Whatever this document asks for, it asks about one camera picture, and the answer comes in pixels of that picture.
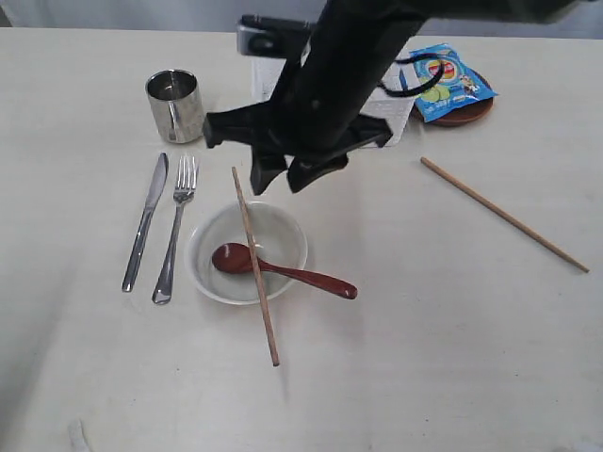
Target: white box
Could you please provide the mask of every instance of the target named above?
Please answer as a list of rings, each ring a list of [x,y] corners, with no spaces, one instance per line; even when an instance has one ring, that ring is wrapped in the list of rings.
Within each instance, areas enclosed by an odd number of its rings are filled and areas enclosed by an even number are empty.
[[[407,53],[400,53],[399,58],[405,57],[408,57]],[[282,59],[253,58],[252,96],[257,102],[265,102],[269,99],[284,65],[285,61]],[[383,76],[385,85],[390,89],[402,89],[402,85],[399,81],[400,69],[403,70],[404,78],[409,87],[416,87],[418,85],[418,80],[416,79],[415,69],[412,64],[406,66],[393,64]],[[394,146],[399,142],[400,137],[402,136],[404,125],[406,125],[406,122],[408,121],[408,116],[411,113],[414,102],[414,97],[389,97],[382,89],[375,89],[361,111],[366,115],[387,120],[389,127],[392,129],[393,136],[387,141],[385,146]],[[365,147],[374,148],[376,146],[375,143],[370,143]]]

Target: fork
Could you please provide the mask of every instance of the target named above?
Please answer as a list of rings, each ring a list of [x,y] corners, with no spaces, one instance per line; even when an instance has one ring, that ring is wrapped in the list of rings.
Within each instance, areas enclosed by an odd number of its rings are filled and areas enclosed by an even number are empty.
[[[199,167],[195,162],[195,157],[183,155],[178,162],[178,176],[176,177],[176,187],[173,191],[173,200],[176,203],[176,216],[173,219],[171,227],[170,244],[168,251],[159,273],[159,279],[153,292],[153,303],[166,304],[171,300],[171,287],[173,285],[173,266],[176,257],[176,242],[180,232],[180,223],[182,214],[185,211],[185,204],[195,196],[197,188],[197,174]]]

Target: snack bag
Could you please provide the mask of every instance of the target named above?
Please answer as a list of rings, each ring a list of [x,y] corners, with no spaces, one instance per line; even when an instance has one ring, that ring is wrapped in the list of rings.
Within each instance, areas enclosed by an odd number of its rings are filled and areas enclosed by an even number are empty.
[[[459,58],[459,55],[448,45],[438,44],[426,49],[414,50],[411,56],[419,54],[438,54],[444,61],[444,75],[436,86],[425,91],[416,100],[415,105],[423,115],[425,122],[437,120],[455,108],[473,104],[497,96],[495,92],[476,76],[476,74]],[[439,69],[437,59],[428,59],[414,63],[419,82],[425,83]],[[400,71],[400,82],[404,75]]]

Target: red spoon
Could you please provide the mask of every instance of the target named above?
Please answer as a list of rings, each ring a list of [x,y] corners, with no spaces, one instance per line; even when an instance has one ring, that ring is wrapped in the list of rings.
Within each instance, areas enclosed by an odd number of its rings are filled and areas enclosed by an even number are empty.
[[[280,275],[288,276],[302,283],[314,285],[315,287],[331,292],[344,299],[355,299],[358,289],[349,282],[338,280],[327,275],[321,275],[313,271],[297,270],[284,266],[274,266],[262,259],[257,259],[262,271],[271,271]],[[240,243],[225,243],[214,251],[211,256],[214,266],[224,273],[240,274],[253,271],[252,257],[249,248]]]

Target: brown plate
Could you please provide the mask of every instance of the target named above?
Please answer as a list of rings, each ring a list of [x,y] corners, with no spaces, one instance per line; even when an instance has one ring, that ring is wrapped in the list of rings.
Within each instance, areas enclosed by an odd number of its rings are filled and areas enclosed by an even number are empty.
[[[480,80],[484,83],[486,87],[490,89],[492,88],[490,87],[488,81],[483,78],[477,71],[473,72],[477,77],[480,78]],[[452,110],[447,115],[444,115],[442,118],[438,118],[437,120],[425,123],[439,125],[442,127],[457,127],[459,125],[477,121],[479,118],[484,117],[490,111],[493,104],[494,97],[491,97],[490,99],[485,99],[483,101],[476,102],[475,104],[470,104],[462,108],[457,108],[455,110]],[[418,111],[416,105],[413,105],[413,109],[411,110],[411,116],[424,121],[423,115],[421,115],[421,112]]]

